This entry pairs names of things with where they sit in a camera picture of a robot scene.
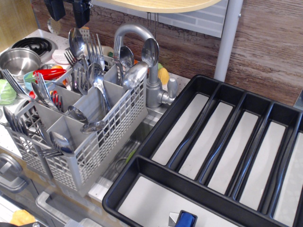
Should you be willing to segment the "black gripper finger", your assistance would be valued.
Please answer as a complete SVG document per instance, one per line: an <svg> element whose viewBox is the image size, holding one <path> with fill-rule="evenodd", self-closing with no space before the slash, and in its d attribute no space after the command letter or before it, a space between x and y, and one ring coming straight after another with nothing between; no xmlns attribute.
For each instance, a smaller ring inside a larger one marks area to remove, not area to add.
<svg viewBox="0 0 303 227"><path fill-rule="evenodd" d="M74 0L73 13L77 28L82 28L90 19L90 0Z"/></svg>
<svg viewBox="0 0 303 227"><path fill-rule="evenodd" d="M50 16L55 21L59 21L66 15L63 0L44 0L44 2Z"/></svg>

